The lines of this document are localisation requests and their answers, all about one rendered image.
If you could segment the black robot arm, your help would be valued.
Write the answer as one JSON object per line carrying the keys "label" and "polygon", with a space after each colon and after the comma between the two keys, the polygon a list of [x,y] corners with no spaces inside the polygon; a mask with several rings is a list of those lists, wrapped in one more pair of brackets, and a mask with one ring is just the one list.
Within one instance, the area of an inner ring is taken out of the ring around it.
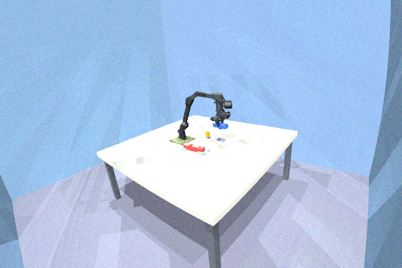
{"label": "black robot arm", "polygon": [[[222,93],[208,93],[208,92],[196,91],[194,94],[188,96],[185,99],[186,107],[185,107],[185,112],[183,115],[183,120],[182,120],[182,123],[180,124],[179,129],[177,130],[177,133],[178,133],[177,138],[179,138],[179,139],[187,138],[186,134],[185,134],[185,130],[188,128],[188,125],[189,125],[188,116],[189,116],[190,108],[191,108],[191,105],[193,104],[194,98],[196,98],[197,96],[214,99],[215,100],[214,104],[216,104],[216,109],[223,109],[223,104],[224,104],[225,109],[232,109],[232,100],[226,100],[223,97]],[[230,117],[230,115],[231,115],[231,112],[229,112],[229,111],[228,112],[223,111],[220,113],[220,117],[224,117],[225,119],[228,119]]]}

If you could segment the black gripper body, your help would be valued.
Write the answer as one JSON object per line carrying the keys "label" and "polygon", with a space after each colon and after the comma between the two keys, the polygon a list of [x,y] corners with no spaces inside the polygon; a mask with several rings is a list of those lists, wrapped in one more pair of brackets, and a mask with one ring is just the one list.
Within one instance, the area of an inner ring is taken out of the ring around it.
{"label": "black gripper body", "polygon": [[216,111],[216,113],[217,113],[217,114],[215,115],[216,117],[213,116],[213,117],[210,118],[210,120],[211,120],[211,121],[214,121],[214,122],[217,122],[217,121],[220,120],[220,113],[223,112],[224,109],[216,109],[215,111]]}

